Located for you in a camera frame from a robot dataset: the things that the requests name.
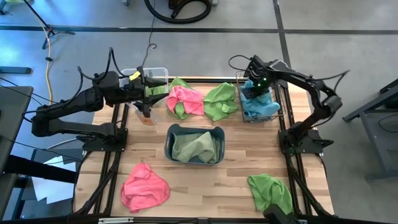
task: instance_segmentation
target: white paper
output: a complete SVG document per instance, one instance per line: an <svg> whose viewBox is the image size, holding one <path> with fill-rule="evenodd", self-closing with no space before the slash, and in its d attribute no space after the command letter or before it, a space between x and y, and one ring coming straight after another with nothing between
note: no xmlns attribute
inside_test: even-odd
<svg viewBox="0 0 398 224"><path fill-rule="evenodd" d="M67 169L70 171L76 171L76 162L69 164L63 164L62 156L55 157L44 164L58 162L56 164L49 164L50 166ZM32 177L35 194L37 200L42 200L47 197L47 204L58 202L73 197L73 186L72 183L65 183L56 180L47 180L40 177Z"/></svg>
<svg viewBox="0 0 398 224"><path fill-rule="evenodd" d="M53 162L60 162L58 164L63 165L62 161L62 156L58 156L55 158L52 158L51 160L45 162L45 164L48 163L53 163ZM33 181L33 186L35 189L35 194L36 194L36 198L37 201L42 200L43 198L47 197L49 195L48 191L51 191L51 193L53 192L53 190L55 189L51 189L51 186L49 184L50 180L46 180L40 177L32 177L32 181Z"/></svg>
<svg viewBox="0 0 398 224"><path fill-rule="evenodd" d="M76 162L66 164L62 168L75 172L76 171ZM59 182L59 181L56 181L56 182L57 182L57 186L55 186L55 187L57 187L58 190L54 194L47 196L47 204L59 202L59 201L66 200L66 199L73 197L74 184Z"/></svg>

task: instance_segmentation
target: blue towel in basket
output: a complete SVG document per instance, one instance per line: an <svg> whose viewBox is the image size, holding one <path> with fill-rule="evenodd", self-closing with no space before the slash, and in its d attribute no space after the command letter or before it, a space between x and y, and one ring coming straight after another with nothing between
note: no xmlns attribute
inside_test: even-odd
<svg viewBox="0 0 398 224"><path fill-rule="evenodd" d="M253 87L253 82L248 80L244 83L241 89ZM280 109L280 105L272 102L271 90L270 92L258 96L253 99L246 99L241 91L241 101L243 113L248 118L258 118L263 116L272 116Z"/></svg>

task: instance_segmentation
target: tripod stand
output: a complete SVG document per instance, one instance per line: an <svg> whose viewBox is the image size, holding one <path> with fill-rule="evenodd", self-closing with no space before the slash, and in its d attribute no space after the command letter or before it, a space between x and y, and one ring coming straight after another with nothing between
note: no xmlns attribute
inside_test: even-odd
<svg viewBox="0 0 398 224"><path fill-rule="evenodd" d="M46 28L47 28L47 30L48 30L47 35L48 35L49 38L51 38L51 37L53 37L53 36L55 36L55 35L57 35L57 34L71 34L71 35L75 35L74 32L69 32L69 31L59 31L59 30L56 30L56 33L55 33L54 30L53 30L46 22L44 22L44 20L38 15L38 13L35 11L35 9L34 9L26 0L24 0L24 2L27 4L27 6L29 7L29 9L37 16L37 18L39 18L40 21L42 21L42 23L46 26ZM44 50L46 46L47 46L47 39L44 40L42 49Z"/></svg>

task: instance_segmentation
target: wooden table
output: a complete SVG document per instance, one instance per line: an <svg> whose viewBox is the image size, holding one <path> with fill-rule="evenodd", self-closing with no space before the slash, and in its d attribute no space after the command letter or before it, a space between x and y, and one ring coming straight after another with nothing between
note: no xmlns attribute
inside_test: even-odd
<svg viewBox="0 0 398 224"><path fill-rule="evenodd" d="M191 86L205 95L217 84L201 83ZM296 121L302 121L310 114L307 94L294 85L289 85L289 92L294 118ZM112 108L105 107L95 113L93 123L110 122L112 113ZM256 212L247 177L253 174L269 174L289 186L285 158L277 142L278 119L247 124L242 122L239 110L214 123L206 116L194 115L185 121L179 121L167 114L165 102L156 105L151 114L157 118L156 126L143 125L134 108L129 111L129 137L126 150L121 156L112 216L262 217L260 212ZM186 127L222 127L226 136L224 160L217 166L188 165L168 160L164 154L165 135L169 126L174 123ZM82 165L76 186L75 210L81 208L97 187L103 157L103 152L93 152ZM302 159L309 189L325 210L333 213L321 161L315 155L308 154L303 154ZM131 214L121 203L120 190L133 167L140 162L149 164L157 175L169 183L170 198L160 206ZM300 209L304 211L301 190L297 193ZM101 211L104 209L107 195L108 188L104 191Z"/></svg>

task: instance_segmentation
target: black hose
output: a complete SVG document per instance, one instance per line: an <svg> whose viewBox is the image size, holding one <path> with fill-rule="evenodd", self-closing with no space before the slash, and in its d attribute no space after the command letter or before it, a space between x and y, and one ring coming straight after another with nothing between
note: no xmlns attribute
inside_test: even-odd
<svg viewBox="0 0 398 224"><path fill-rule="evenodd" d="M206 5L206 10L200 14L199 16L195 16L192 18L188 19L176 19L176 16L179 14L181 9L188 3L193 2L193 1L200 1L203 2ZM190 24L193 22L198 22L202 19L204 19L211 11L211 3L209 0L183 0L180 2L180 4L177 5L177 7L173 10L173 13L171 15L171 18L165 17L163 15L160 15L150 4L149 0L144 0L145 5L147 6L148 10L152 15L154 15L156 18L160 19L163 22L167 22L170 24Z"/></svg>

